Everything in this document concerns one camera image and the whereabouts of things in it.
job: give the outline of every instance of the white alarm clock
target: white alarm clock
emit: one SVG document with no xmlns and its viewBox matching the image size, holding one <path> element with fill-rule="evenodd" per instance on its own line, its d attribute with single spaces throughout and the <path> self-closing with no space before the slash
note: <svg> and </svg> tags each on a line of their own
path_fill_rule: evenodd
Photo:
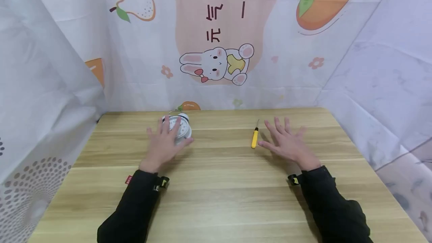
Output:
<svg viewBox="0 0 432 243">
<path fill-rule="evenodd" d="M 171 113 L 179 112 L 178 115 L 171 115 Z M 180 127 L 175 136 L 175 144 L 179 144 L 185 138 L 190 138 L 192 136 L 192 129 L 189 124 L 189 117 L 187 114 L 180 112 L 179 110 L 174 110 L 168 113 L 169 115 L 169 130 L 171 131 L 176 124 L 178 118 L 180 118 Z"/>
</svg>

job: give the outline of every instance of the black jacket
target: black jacket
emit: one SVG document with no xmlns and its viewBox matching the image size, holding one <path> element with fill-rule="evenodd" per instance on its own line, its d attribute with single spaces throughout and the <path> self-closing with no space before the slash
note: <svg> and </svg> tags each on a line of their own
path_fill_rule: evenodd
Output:
<svg viewBox="0 0 432 243">
<path fill-rule="evenodd" d="M 142 243 L 159 197 L 153 190 L 157 174 L 136 171 L 115 212 L 97 230 L 98 243 Z M 336 189 L 325 166 L 302 171 L 298 181 L 323 243 L 371 243 L 366 217 L 357 201 L 347 201 Z"/>
</svg>

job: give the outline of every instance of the pink flower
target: pink flower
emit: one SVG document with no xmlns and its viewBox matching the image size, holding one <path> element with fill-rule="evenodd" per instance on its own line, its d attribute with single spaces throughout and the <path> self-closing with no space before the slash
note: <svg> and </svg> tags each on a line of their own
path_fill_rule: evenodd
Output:
<svg viewBox="0 0 432 243">
<path fill-rule="evenodd" d="M 171 69 L 168 68 L 168 67 L 165 67 L 165 65 L 162 65 L 161 73 L 162 73 L 163 75 L 166 75 L 166 77 L 167 77 L 168 79 L 170 79 L 172 76 L 174 76 L 174 75 L 171 73 Z"/>
<path fill-rule="evenodd" d="M 309 67 L 313 70 L 316 70 L 324 65 L 324 58 L 316 57 L 313 59 L 311 63 L 309 63 Z"/>
</svg>

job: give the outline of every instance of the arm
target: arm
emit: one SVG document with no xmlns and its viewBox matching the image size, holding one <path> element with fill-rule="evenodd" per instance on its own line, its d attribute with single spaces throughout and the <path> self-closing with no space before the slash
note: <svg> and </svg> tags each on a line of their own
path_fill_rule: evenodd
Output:
<svg viewBox="0 0 432 243">
<path fill-rule="evenodd" d="M 154 189 L 160 168 L 174 158 L 183 147 L 193 142 L 193 138 L 174 145 L 180 120 L 170 131 L 170 120 L 159 119 L 156 133 L 147 129 L 150 144 L 147 156 L 139 164 L 127 186 L 115 212 L 97 230 L 98 243 L 142 243 L 145 242 L 153 209 L 159 198 Z"/>
<path fill-rule="evenodd" d="M 372 243 L 366 217 L 357 201 L 347 201 L 339 194 L 335 179 L 303 142 L 305 128 L 291 134 L 290 121 L 282 127 L 275 117 L 275 127 L 266 120 L 265 126 L 275 139 L 275 146 L 266 141 L 258 144 L 286 160 L 294 161 L 302 175 L 298 177 L 303 196 L 312 212 L 323 243 Z"/>
<path fill-rule="evenodd" d="M 137 170 L 115 212 L 97 230 L 97 242 L 144 242 L 159 192 L 157 174 Z"/>
<path fill-rule="evenodd" d="M 347 201 L 339 194 L 335 179 L 325 166 L 302 171 L 298 180 L 323 243 L 372 243 L 360 204 Z"/>
</svg>

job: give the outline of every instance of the screwdriver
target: screwdriver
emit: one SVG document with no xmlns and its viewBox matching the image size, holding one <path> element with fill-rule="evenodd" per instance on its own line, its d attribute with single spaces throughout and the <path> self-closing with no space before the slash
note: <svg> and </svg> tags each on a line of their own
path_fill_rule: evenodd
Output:
<svg viewBox="0 0 432 243">
<path fill-rule="evenodd" d="M 256 122 L 256 128 L 255 128 L 255 130 L 253 131 L 252 144 L 251 144 L 251 146 L 250 146 L 250 147 L 252 147 L 253 149 L 254 149 L 255 147 L 257 147 L 257 141 L 258 141 L 258 123 L 259 123 L 259 121 L 260 121 L 260 120 L 258 120 L 258 121 Z"/>
</svg>

